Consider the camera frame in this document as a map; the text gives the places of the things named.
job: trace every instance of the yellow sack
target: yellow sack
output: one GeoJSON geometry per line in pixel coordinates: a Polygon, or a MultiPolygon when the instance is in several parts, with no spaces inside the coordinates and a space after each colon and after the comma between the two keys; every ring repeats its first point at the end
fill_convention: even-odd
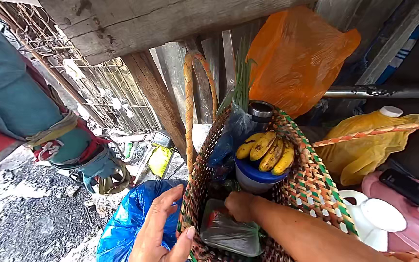
{"type": "Polygon", "coordinates": [[[171,159],[172,152],[164,146],[156,145],[156,149],[151,154],[148,160],[148,166],[153,174],[162,178],[166,167],[168,166],[169,160],[171,159]]]}
{"type": "MultiPolygon", "coordinates": [[[[418,114],[393,118],[383,115],[380,111],[374,111],[343,120],[324,139],[337,138],[384,126],[418,122],[418,114]]],[[[391,153],[404,150],[408,135],[412,132],[391,132],[369,136],[321,146],[315,150],[323,159],[329,172],[332,175],[340,175],[342,185],[356,185],[361,183],[365,175],[384,163],[391,153]]]]}

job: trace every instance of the white container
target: white container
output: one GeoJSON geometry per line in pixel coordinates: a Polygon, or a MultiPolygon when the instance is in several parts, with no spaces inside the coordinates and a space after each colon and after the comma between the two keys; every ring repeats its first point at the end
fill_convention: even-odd
{"type": "Polygon", "coordinates": [[[238,168],[237,164],[236,164],[236,176],[237,176],[237,181],[239,182],[240,187],[243,190],[251,192],[253,194],[264,193],[268,191],[270,188],[272,188],[275,184],[279,183],[279,182],[275,182],[272,184],[262,184],[262,183],[256,182],[248,178],[245,174],[243,174],[242,171],[238,168]]]}
{"type": "Polygon", "coordinates": [[[377,251],[387,252],[387,232],[402,231],[407,227],[404,216],[391,204],[381,199],[368,197],[357,191],[341,190],[342,198],[354,198],[357,205],[346,199],[350,216],[355,221],[359,239],[377,251]]]}

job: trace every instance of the woven basket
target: woven basket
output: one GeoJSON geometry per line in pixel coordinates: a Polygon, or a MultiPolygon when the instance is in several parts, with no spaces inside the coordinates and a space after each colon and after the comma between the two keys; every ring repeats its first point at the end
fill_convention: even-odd
{"type": "MultiPolygon", "coordinates": [[[[187,165],[189,169],[189,183],[183,196],[182,208],[177,224],[177,232],[180,234],[184,229],[195,226],[200,232],[201,217],[206,201],[208,200],[208,184],[213,173],[207,165],[208,158],[212,154],[214,146],[222,135],[226,119],[230,115],[230,107],[216,118],[216,91],[213,77],[209,70],[209,64],[198,53],[186,54],[184,63],[184,78],[186,89],[186,140],[187,140],[187,165]],[[192,126],[193,126],[193,92],[192,92],[192,64],[201,63],[206,71],[213,96],[213,126],[201,147],[196,161],[192,164],[192,126]]],[[[370,129],[363,132],[348,134],[339,138],[318,141],[313,144],[306,139],[300,128],[284,111],[276,109],[271,120],[269,129],[277,132],[278,136],[289,140],[295,148],[295,159],[288,176],[272,187],[264,197],[281,204],[289,205],[311,216],[322,219],[326,223],[341,229],[347,234],[358,237],[353,220],[340,196],[336,184],[332,181],[323,160],[318,157],[314,147],[326,146],[348,140],[359,139],[366,136],[378,135],[396,131],[415,131],[419,129],[419,123],[401,124],[370,129]]],[[[190,252],[192,261],[247,261],[248,259],[237,257],[228,251],[218,250],[206,246],[195,234],[196,245],[190,252]]],[[[271,237],[264,242],[264,252],[261,260],[265,262],[286,262],[293,259],[285,253],[283,248],[271,237]]]]}
{"type": "MultiPolygon", "coordinates": [[[[199,221],[207,201],[208,183],[212,168],[207,161],[213,148],[222,135],[224,123],[230,114],[225,110],[213,122],[206,140],[196,158],[193,172],[183,196],[182,209],[177,225],[181,233],[190,226],[200,230],[199,221]]],[[[325,222],[343,229],[348,234],[357,235],[352,219],[340,197],[335,183],[332,181],[322,160],[315,153],[304,134],[292,119],[282,110],[274,114],[270,128],[279,136],[289,140],[295,148],[295,161],[289,175],[282,182],[277,183],[268,193],[271,200],[281,205],[290,205],[312,216],[322,218],[325,222]]],[[[193,261],[230,261],[234,259],[228,252],[206,246],[195,235],[196,246],[192,248],[190,256],[193,261]]],[[[292,261],[283,248],[268,237],[265,241],[263,261],[292,261]]]]}

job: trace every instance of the hand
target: hand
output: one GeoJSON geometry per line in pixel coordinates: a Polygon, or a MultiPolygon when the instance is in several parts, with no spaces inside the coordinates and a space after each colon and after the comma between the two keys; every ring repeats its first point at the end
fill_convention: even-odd
{"type": "Polygon", "coordinates": [[[172,203],[182,198],[183,189],[182,184],[178,185],[153,201],[135,239],[129,262],[184,262],[187,259],[192,248],[195,227],[184,230],[171,251],[161,246],[166,219],[177,211],[177,205],[172,203]]]}
{"type": "Polygon", "coordinates": [[[254,220],[251,206],[259,198],[247,192],[230,192],[224,205],[229,213],[239,222],[251,222],[254,220]]]}

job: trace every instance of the white plastic jug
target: white plastic jug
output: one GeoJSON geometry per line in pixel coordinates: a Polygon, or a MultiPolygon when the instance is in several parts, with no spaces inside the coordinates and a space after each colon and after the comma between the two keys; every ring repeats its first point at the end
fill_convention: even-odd
{"type": "Polygon", "coordinates": [[[344,199],[350,216],[355,222],[358,237],[377,251],[387,251],[387,232],[402,231],[407,227],[404,216],[391,204],[381,199],[368,199],[353,190],[339,191],[343,198],[354,198],[357,205],[344,199]]]}

